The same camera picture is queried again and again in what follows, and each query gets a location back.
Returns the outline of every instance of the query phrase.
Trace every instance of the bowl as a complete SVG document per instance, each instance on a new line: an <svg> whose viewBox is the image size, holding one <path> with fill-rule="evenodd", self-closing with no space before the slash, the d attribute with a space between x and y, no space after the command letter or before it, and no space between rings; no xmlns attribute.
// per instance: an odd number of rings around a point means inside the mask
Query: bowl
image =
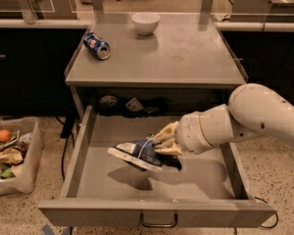
<svg viewBox="0 0 294 235"><path fill-rule="evenodd" d="M135 13L131 17L131 20L139 34L150 35L157 28L160 21L160 16L156 13L140 12Z"/></svg>

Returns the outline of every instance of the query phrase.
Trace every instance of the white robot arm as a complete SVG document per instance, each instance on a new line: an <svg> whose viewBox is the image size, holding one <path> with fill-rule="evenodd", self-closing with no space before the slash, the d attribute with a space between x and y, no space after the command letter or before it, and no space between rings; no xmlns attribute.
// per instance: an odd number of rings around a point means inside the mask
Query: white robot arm
<svg viewBox="0 0 294 235"><path fill-rule="evenodd" d="M203 113L183 116L155 135L162 141L157 153L203 153L219 144L241 142L261 135L278 138L294 147L294 107L260 84L236 88L226 104Z"/></svg>

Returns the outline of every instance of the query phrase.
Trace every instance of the soda can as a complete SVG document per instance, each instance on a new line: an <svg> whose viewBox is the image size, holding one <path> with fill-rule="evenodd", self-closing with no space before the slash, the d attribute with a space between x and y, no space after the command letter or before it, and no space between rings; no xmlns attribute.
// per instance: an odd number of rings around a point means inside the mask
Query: soda can
<svg viewBox="0 0 294 235"><path fill-rule="evenodd" d="M87 33L83 38L84 46L97 59L105 60L110 56L109 44L94 32Z"/></svg>

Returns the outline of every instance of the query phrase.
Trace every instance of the open drawer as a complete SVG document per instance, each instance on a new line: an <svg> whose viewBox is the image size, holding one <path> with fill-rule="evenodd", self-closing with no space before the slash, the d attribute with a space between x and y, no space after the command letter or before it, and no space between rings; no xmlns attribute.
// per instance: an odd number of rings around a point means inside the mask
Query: open drawer
<svg viewBox="0 0 294 235"><path fill-rule="evenodd" d="M258 227L276 213L250 196L233 144L180 157L181 171L142 172L107 153L177 119L101 117L88 106L61 198L40 210L54 225L120 227Z"/></svg>

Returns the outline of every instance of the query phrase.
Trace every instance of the speckled floor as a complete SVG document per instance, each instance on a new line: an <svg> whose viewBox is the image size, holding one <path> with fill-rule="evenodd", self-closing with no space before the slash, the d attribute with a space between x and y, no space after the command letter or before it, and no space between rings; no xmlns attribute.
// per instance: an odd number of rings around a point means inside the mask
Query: speckled floor
<svg viewBox="0 0 294 235"><path fill-rule="evenodd" d="M179 12L198 11L198 0L105 0L106 11L115 10L173 10ZM91 6L78 4L84 11ZM227 0L215 0L215 12L227 13L230 5ZM48 225L54 234L65 234L67 227L53 226L37 208L42 200L58 199L62 188L61 157L65 140L60 139L62 125L54 117L40 117L40 130L44 149L36 176L35 187L30 194L14 194L0 197L0 234L44 234ZM260 138L237 144L241 161L246 170L253 196L265 199L276 205L279 223L274 229L237 229L237 234L248 235L294 235L294 149L273 138ZM73 152L70 140L65 159L65 170ZM274 223L274 218L265 225ZM235 234L232 228L117 228L117 227L75 227L73 234L95 235L202 235Z"/></svg>

